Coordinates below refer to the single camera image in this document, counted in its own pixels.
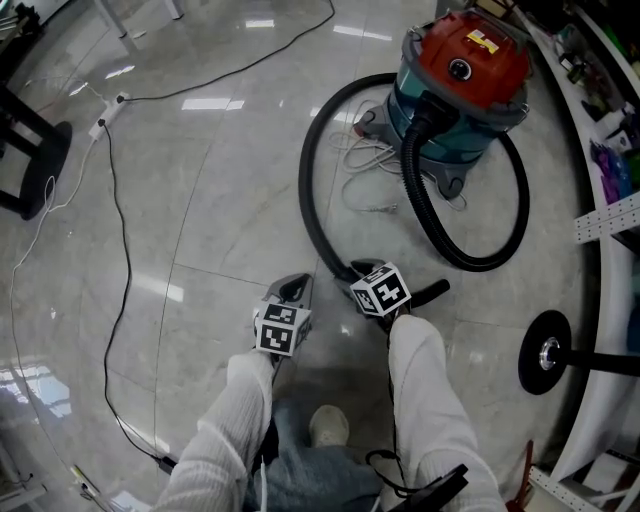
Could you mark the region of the round wooden table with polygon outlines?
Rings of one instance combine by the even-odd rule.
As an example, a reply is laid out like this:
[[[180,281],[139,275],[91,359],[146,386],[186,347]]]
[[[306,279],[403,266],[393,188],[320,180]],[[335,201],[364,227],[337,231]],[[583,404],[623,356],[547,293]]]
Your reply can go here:
[[[29,128],[39,138],[38,145],[17,133],[8,119]],[[0,189],[0,208],[33,219],[53,193],[64,167],[73,137],[67,121],[51,124],[0,83],[0,142],[30,158],[18,195]]]

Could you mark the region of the white shelving unit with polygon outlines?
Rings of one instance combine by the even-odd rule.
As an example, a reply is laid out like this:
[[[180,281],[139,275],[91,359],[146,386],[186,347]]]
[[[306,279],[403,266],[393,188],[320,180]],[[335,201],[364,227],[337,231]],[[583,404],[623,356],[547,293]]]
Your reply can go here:
[[[587,385],[570,435],[551,473],[533,468],[534,481],[562,490],[562,481],[612,446],[620,431],[620,413],[630,402],[633,380],[640,378],[640,356],[628,352],[627,325],[633,309],[632,250],[617,237],[640,227],[640,192],[609,204],[601,171],[590,157],[590,145],[602,141],[596,123],[581,104],[583,94],[565,76],[554,50],[554,40],[518,6],[514,14],[526,27],[560,89],[575,125],[588,170],[594,209],[574,220],[574,241],[596,242],[600,251],[600,299],[595,348],[569,358],[589,371]]]

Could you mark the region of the person's blue jeans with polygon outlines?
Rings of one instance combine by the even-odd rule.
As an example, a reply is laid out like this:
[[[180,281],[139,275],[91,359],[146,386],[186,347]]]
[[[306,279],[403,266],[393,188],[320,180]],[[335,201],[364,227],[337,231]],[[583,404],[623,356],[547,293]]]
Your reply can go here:
[[[379,504],[382,480],[347,445],[311,446],[314,412],[292,400],[274,403],[243,512],[371,512]]]

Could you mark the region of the red and teal vacuum cleaner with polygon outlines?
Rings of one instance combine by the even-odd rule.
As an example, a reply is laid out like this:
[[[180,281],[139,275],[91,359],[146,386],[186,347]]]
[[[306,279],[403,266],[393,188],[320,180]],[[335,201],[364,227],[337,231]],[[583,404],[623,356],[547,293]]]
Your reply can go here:
[[[475,9],[449,12],[408,31],[389,95],[354,129],[398,151],[424,93],[454,108],[456,124],[420,150],[421,172],[453,200],[489,145],[525,119],[529,74],[517,30]]]

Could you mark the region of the person's white shoe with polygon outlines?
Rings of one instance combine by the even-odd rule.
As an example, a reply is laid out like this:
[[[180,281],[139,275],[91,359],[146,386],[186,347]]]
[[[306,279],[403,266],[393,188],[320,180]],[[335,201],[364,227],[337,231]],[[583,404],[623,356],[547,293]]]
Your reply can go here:
[[[347,445],[350,428],[343,411],[334,405],[322,405],[312,415],[309,422],[311,446]]]

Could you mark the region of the white power strip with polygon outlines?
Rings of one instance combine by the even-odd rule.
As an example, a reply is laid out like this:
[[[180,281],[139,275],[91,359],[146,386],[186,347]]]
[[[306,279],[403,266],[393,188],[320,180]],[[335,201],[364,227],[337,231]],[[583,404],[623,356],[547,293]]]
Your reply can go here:
[[[110,101],[106,109],[89,130],[89,136],[94,141],[98,141],[101,136],[106,133],[106,129],[110,127],[123,109],[129,104],[130,100],[131,96],[128,93],[121,92],[115,99]]]

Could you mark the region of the purple plastic item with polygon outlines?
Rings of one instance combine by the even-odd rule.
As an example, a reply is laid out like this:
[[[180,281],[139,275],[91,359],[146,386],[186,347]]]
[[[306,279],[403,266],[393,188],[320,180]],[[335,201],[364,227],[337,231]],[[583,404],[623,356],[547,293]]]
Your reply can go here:
[[[629,164],[616,150],[591,141],[590,156],[600,169],[607,204],[618,202],[634,193]]]

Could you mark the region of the person's left forearm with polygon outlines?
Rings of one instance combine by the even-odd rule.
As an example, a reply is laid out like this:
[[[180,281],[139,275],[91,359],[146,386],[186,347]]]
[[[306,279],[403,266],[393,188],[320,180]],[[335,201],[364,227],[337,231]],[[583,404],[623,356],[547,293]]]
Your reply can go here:
[[[229,359],[226,385],[197,422],[151,512],[240,512],[268,430],[274,366],[257,350]]]

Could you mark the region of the black floor stand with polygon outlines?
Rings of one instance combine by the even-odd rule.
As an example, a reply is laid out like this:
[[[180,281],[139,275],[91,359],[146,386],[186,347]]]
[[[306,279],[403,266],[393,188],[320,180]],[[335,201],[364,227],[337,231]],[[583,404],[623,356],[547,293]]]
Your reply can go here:
[[[569,321],[557,310],[538,315],[526,331],[518,358],[522,388],[532,395],[549,392],[567,367],[640,378],[640,356],[572,348]]]

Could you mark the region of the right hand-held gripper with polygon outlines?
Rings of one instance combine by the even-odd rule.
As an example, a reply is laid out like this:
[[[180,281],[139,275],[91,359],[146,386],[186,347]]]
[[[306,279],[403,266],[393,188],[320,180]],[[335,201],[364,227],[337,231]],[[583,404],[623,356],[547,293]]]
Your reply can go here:
[[[352,260],[350,267],[359,280],[350,286],[350,290],[363,314],[384,317],[411,299],[409,289],[393,263],[363,258]]]

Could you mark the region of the person's right forearm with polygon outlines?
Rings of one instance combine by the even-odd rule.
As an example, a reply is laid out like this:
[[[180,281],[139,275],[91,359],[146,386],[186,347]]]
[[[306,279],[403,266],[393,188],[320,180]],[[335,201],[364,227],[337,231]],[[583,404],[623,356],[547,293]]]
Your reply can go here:
[[[390,331],[389,369],[398,452],[409,486],[423,488],[463,465],[467,485],[444,511],[507,512],[449,382],[444,341],[435,326],[409,314],[398,316]]]

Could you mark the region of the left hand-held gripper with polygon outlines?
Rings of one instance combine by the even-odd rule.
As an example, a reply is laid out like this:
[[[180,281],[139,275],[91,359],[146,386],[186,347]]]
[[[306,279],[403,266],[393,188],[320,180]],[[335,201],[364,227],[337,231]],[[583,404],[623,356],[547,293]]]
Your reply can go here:
[[[254,316],[256,348],[275,356],[291,357],[311,330],[312,312],[309,309],[314,278],[308,274],[292,274],[277,279],[259,303]],[[296,307],[265,301],[275,297],[279,301],[294,301]]]

